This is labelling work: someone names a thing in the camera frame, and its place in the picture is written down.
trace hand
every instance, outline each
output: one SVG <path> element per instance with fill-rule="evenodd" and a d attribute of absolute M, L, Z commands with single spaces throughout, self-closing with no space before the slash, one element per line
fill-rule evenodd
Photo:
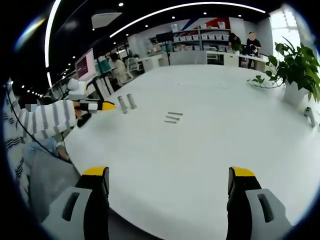
<path fill-rule="evenodd" d="M 80 102 L 78 101 L 73 101 L 73 107 L 74 107 L 74 112 L 75 112 L 75 118 L 78 119 L 82 115 L 82 111 L 80 110 Z"/>

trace curved light strip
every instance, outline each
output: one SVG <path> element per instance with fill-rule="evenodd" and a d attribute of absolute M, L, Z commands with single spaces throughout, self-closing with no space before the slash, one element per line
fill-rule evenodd
<path fill-rule="evenodd" d="M 120 28 L 118 31 L 112 33 L 110 35 L 110 38 L 114 37 L 115 35 L 117 35 L 118 33 L 120 33 L 121 31 L 125 30 L 126 28 L 132 26 L 133 24 L 136 24 L 146 18 L 149 18 L 153 15 L 156 15 L 156 14 L 160 14 L 160 13 L 163 13 L 165 11 L 169 11 L 169 10 L 172 10 L 172 9 L 178 9 L 178 8 L 183 8 L 183 7 L 189 7 L 189 6 L 195 6 L 195 5 L 207 5 L 207 4 L 216 4 L 216 5 L 229 5 L 229 6 L 235 6 L 235 7 L 241 7 L 241 8 L 246 8 L 246 9 L 251 9 L 251 10 L 255 10 L 255 11 L 258 11 L 260 13 L 263 13 L 265 14 L 266 11 L 263 11 L 261 9 L 258 9 L 258 8 L 255 8 L 255 7 L 252 7 L 252 6 L 246 6 L 246 5 L 243 5 L 243 4 L 238 4 L 238 3 L 232 3 L 232 2 L 221 2 L 221 1 L 204 1 L 204 2 L 194 2 L 194 3 L 186 3 L 186 4 L 181 4 L 181 5 L 177 5 L 177 6 L 171 6 L 171 7 L 167 7 L 165 9 L 162 9 L 162 10 L 159 10 L 159 11 L 155 11 L 153 13 L 150 13 L 148 15 L 145 15 L 143 17 L 140 17 L 139 19 L 129 23 L 128 25 L 125 25 L 124 27 Z"/>
<path fill-rule="evenodd" d="M 49 41 L 50 41 L 50 34 L 51 34 L 51 28 L 54 23 L 55 15 L 57 12 L 57 9 L 59 7 L 61 0 L 56 0 L 51 8 L 51 12 L 49 15 L 48 23 L 46 25 L 46 31 L 45 31 L 45 39 L 44 39 L 44 60 L 45 60 L 45 67 L 49 67 Z M 47 72 L 48 82 L 50 88 L 52 88 L 50 73 Z"/>

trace black cable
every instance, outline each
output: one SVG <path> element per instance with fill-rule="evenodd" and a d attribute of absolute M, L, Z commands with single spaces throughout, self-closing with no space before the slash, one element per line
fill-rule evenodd
<path fill-rule="evenodd" d="M 12 111 L 13 111 L 13 114 L 14 114 L 15 118 L 17 119 L 18 123 L 19 123 L 19 124 L 21 125 L 21 127 L 23 128 L 23 130 L 25 130 L 25 132 L 32 138 L 32 140 L 33 140 L 34 142 L 36 142 L 37 144 L 39 144 L 44 150 L 46 150 L 46 151 L 47 151 L 49 154 L 51 154 L 53 157 L 58 158 L 58 159 L 60 159 L 60 160 L 62 160 L 62 161 L 64 161 L 64 162 L 67 162 L 65 159 L 63 159 L 63 158 L 60 157 L 59 155 L 57 156 L 57 155 L 55 155 L 54 153 L 52 153 L 51 151 L 49 151 L 49 150 L 48 150 L 45 146 L 43 146 L 37 139 L 35 139 L 34 136 L 32 136 L 32 135 L 28 132 L 28 130 L 27 130 L 27 129 L 25 128 L 25 126 L 20 122 L 20 120 L 19 120 L 19 118 L 18 118 L 18 116 L 17 116 L 17 114 L 16 114 L 15 108 L 14 108 L 12 102 L 11 102 L 11 99 L 10 99 L 9 90 L 6 89 L 6 92 L 7 92 L 7 95 L 8 95 L 8 99 L 9 99 L 9 102 L 10 102 L 10 105 L 11 105 L 11 108 L 12 108 Z"/>

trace person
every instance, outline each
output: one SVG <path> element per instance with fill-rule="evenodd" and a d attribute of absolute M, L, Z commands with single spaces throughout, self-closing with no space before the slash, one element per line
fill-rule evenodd
<path fill-rule="evenodd" d="M 246 54 L 258 56 L 258 51 L 261 49 L 261 44 L 258 39 L 256 39 L 256 34 L 251 31 L 249 32 L 249 38 L 246 40 Z M 248 69 L 251 68 L 253 60 L 248 60 Z"/>
<path fill-rule="evenodd" d="M 37 99 L 35 95 L 28 94 L 23 95 L 19 98 L 18 103 L 20 106 L 20 109 L 23 110 L 26 108 L 26 105 L 30 102 L 36 102 Z M 42 99 L 43 105 L 50 105 L 53 104 L 54 101 L 49 97 L 45 96 Z M 66 148 L 62 142 L 56 142 L 56 140 L 53 137 L 45 138 L 45 139 L 39 139 L 37 140 L 40 142 L 42 146 L 44 146 L 47 150 L 49 150 L 51 153 L 53 153 L 55 156 L 65 160 L 66 162 L 70 162 L 70 157 L 66 151 Z M 45 153 L 48 153 L 46 149 L 44 149 L 41 145 L 39 145 L 36 141 L 30 142 L 25 145 L 24 152 L 23 152 L 23 158 L 25 162 L 25 174 L 29 177 L 31 174 L 31 168 L 33 164 L 33 160 L 36 157 L 36 154 L 38 151 L 42 151 Z"/>
<path fill-rule="evenodd" d="M 26 174 L 28 166 L 25 165 L 24 148 L 25 144 L 33 141 L 28 133 L 36 140 L 41 140 L 75 126 L 77 118 L 81 115 L 80 103 L 60 100 L 50 105 L 37 106 L 37 102 L 29 97 L 26 99 L 25 108 L 21 109 L 11 84 L 7 82 L 3 85 L 1 92 L 5 95 L 2 103 L 3 136 L 8 165 L 21 197 L 28 205 L 29 181 Z"/>
<path fill-rule="evenodd" d="M 235 35 L 233 32 L 232 33 L 230 33 L 230 35 L 229 35 L 229 47 L 233 47 L 233 46 L 235 46 L 235 45 L 241 45 L 241 40 L 240 40 L 240 38 L 237 36 L 237 35 Z"/>
<path fill-rule="evenodd" d="M 119 59 L 119 56 L 117 53 L 112 53 L 110 55 L 110 58 L 112 59 L 112 62 L 114 63 L 114 66 L 116 69 L 114 70 L 115 77 L 117 79 L 118 85 L 122 87 L 124 83 L 127 81 L 127 69 L 126 65 L 123 61 Z"/>

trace metal cylinder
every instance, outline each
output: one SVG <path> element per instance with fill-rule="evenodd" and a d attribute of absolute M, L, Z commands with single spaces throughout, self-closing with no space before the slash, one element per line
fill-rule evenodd
<path fill-rule="evenodd" d="M 129 100 L 129 103 L 130 103 L 130 106 L 131 106 L 131 109 L 135 109 L 137 107 L 135 101 L 134 101 L 134 98 L 132 97 L 132 94 L 127 94 L 126 95 L 128 100 Z"/>
<path fill-rule="evenodd" d="M 122 112 L 124 114 L 126 114 L 128 111 L 127 111 L 127 106 L 122 98 L 122 96 L 118 96 L 118 100 L 119 100 L 119 103 L 120 103 L 120 106 L 121 106 L 121 109 L 122 109 Z"/>

